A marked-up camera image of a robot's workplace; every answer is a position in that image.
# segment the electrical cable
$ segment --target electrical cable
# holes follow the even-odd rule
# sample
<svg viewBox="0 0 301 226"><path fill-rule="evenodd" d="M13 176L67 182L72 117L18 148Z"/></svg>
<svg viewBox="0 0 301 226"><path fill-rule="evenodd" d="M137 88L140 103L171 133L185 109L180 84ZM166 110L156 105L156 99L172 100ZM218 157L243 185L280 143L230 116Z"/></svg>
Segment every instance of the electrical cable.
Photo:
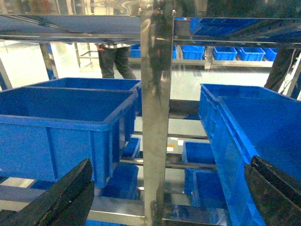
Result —
<svg viewBox="0 0 301 226"><path fill-rule="evenodd" d="M293 50L293 55L292 55L292 59L291 59L291 63L290 65L288 66L288 69L286 71L286 74L285 74L285 77L288 75L290 69L291 69L291 66L293 64L293 59L294 59L294 56L295 56L295 52L296 52L296 49ZM280 92L280 94L283 94L283 92L285 91L286 87L292 82L293 79L289 80L289 81L286 81L284 80L285 84L284 84L284 87L283 87L283 90Z"/></svg>

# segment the blue plastic bin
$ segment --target blue plastic bin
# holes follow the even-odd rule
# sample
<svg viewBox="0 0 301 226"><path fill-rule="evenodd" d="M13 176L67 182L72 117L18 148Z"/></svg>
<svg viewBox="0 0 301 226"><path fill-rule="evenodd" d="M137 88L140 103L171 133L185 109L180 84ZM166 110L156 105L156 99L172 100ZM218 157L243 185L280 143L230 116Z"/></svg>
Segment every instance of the blue plastic bin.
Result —
<svg viewBox="0 0 301 226"><path fill-rule="evenodd" d="M58 89L94 89L94 90L118 90L138 92L137 113L141 111L142 94L141 81L132 79L90 79L90 78L63 78L45 81L30 85L31 87L53 87Z"/></svg>
<svg viewBox="0 0 301 226"><path fill-rule="evenodd" d="M217 109L219 97L265 98L294 101L292 98L262 87L201 84L201 101L198 114L210 141L212 141L214 131L216 130L216 117L219 114Z"/></svg>
<svg viewBox="0 0 301 226"><path fill-rule="evenodd" d="M265 57L269 61L274 61L275 60L275 58L277 56L277 52L278 52L277 48L265 48L263 50L265 51Z"/></svg>
<svg viewBox="0 0 301 226"><path fill-rule="evenodd" d="M122 157L130 157L130 158L140 158L140 142L141 139L138 137L132 137L125 147ZM47 190L49 189L54 182L38 180L30 188Z"/></svg>
<svg viewBox="0 0 301 226"><path fill-rule="evenodd" d="M184 142L182 161L184 163L215 164L210 143ZM184 192L191 195L193 191L193 173L201 169L185 168Z"/></svg>
<svg viewBox="0 0 301 226"><path fill-rule="evenodd" d="M132 57L132 58L141 58L140 44L131 46L130 57Z"/></svg>
<svg viewBox="0 0 301 226"><path fill-rule="evenodd" d="M200 169L193 177L191 205L207 209L227 209L221 181L216 170Z"/></svg>
<svg viewBox="0 0 301 226"><path fill-rule="evenodd" d="M131 46L130 57L141 58L141 50L140 50L139 44ZM176 58L177 58L177 50L176 50L176 46L173 46L173 59L176 59Z"/></svg>
<svg viewBox="0 0 301 226"><path fill-rule="evenodd" d="M118 165L114 170L113 177L109 180L107 186L103 189L102 196L136 200L138 170L138 167L134 165ZM87 220L85 226L126 225Z"/></svg>
<svg viewBox="0 0 301 226"><path fill-rule="evenodd" d="M95 185L104 187L125 147L135 99L81 89L0 92L0 176L57 181L90 158Z"/></svg>
<svg viewBox="0 0 301 226"><path fill-rule="evenodd" d="M235 60L237 51L234 47L214 47L213 56L215 60Z"/></svg>
<svg viewBox="0 0 301 226"><path fill-rule="evenodd" d="M190 32L192 35L223 37L257 21L259 19L191 18Z"/></svg>
<svg viewBox="0 0 301 226"><path fill-rule="evenodd" d="M177 58L177 48L176 46L173 46L173 59Z"/></svg>
<svg viewBox="0 0 301 226"><path fill-rule="evenodd" d="M265 55L262 48L237 48L237 52L244 61L262 61Z"/></svg>
<svg viewBox="0 0 301 226"><path fill-rule="evenodd" d="M202 60L205 47L204 46L182 46L183 58L191 60Z"/></svg>
<svg viewBox="0 0 301 226"><path fill-rule="evenodd" d="M125 147L122 157L140 158L140 142L140 138L132 137Z"/></svg>
<svg viewBox="0 0 301 226"><path fill-rule="evenodd" d="M264 226L244 165L257 155L301 181L301 102L223 97L219 112L212 149L233 226Z"/></svg>

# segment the dark trousers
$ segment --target dark trousers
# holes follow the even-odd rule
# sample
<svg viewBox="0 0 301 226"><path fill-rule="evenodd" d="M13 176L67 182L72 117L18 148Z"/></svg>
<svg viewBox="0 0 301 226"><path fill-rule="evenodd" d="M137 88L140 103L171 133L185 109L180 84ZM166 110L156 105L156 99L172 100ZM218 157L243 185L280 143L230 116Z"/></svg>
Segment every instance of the dark trousers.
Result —
<svg viewBox="0 0 301 226"><path fill-rule="evenodd" d="M98 51L99 65L103 78L114 78L113 66L115 62L117 70L124 79L136 79L128 63L129 56L130 47L104 48L104 51Z"/></svg>

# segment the black plastic part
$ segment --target black plastic part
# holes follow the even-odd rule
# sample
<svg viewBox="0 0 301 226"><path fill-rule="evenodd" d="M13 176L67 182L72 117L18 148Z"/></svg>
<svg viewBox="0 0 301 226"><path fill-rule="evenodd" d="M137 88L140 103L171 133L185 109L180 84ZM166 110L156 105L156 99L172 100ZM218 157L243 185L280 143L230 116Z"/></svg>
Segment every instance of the black plastic part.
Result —
<svg viewBox="0 0 301 226"><path fill-rule="evenodd" d="M245 165L251 197L267 226L301 225L301 183L258 156Z"/></svg>
<svg viewBox="0 0 301 226"><path fill-rule="evenodd" d="M94 198L92 164L85 159L2 226L84 226Z"/></svg>

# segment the person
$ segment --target person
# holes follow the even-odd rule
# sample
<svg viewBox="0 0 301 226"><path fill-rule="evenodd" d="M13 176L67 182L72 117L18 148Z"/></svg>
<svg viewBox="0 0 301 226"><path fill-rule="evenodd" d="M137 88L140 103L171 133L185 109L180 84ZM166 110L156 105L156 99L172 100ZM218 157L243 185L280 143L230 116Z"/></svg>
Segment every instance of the person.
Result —
<svg viewBox="0 0 301 226"><path fill-rule="evenodd" d="M103 78L114 79L114 63L124 79L137 79L129 66L130 46L123 43L97 44L99 66Z"/></svg>

